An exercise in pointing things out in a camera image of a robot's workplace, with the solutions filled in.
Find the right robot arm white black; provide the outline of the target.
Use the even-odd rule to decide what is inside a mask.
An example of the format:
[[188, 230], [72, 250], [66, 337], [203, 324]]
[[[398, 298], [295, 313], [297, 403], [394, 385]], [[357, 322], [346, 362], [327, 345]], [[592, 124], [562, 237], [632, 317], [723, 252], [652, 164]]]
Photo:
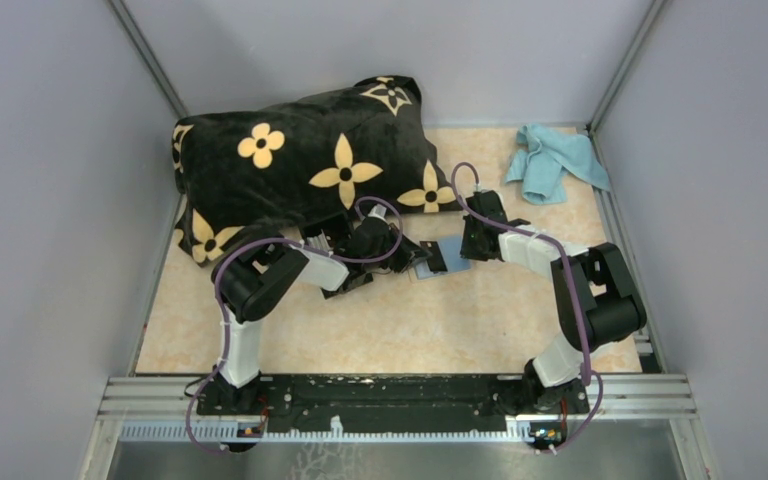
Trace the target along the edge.
[[560, 332], [526, 363], [516, 395], [532, 410], [548, 412], [563, 403], [575, 381], [589, 382], [593, 354], [646, 325], [637, 285], [613, 243], [562, 242], [525, 220], [510, 220], [492, 190], [458, 202], [466, 212], [463, 258], [517, 265], [552, 283]]

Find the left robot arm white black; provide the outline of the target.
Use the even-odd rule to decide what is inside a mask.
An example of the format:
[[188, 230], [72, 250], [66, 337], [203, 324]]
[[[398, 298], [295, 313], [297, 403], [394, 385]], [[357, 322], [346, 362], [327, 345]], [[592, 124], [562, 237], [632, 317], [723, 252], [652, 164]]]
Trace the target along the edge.
[[222, 345], [216, 371], [198, 396], [199, 414], [254, 414], [265, 407], [262, 328], [293, 285], [313, 285], [332, 298], [372, 282], [378, 272], [403, 273], [431, 258], [386, 212], [376, 204], [358, 225], [346, 213], [322, 217], [300, 227], [299, 241], [276, 230], [245, 229], [211, 274], [223, 314]]

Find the light blue towel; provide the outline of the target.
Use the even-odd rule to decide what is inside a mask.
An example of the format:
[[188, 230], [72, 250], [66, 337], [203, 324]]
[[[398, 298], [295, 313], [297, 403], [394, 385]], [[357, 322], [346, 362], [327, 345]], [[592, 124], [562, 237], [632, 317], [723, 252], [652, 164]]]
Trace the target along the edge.
[[527, 124], [516, 133], [504, 183], [518, 183], [523, 199], [534, 205], [567, 201], [563, 179], [572, 175], [600, 190], [610, 191], [606, 169], [597, 160], [591, 140], [540, 124]]

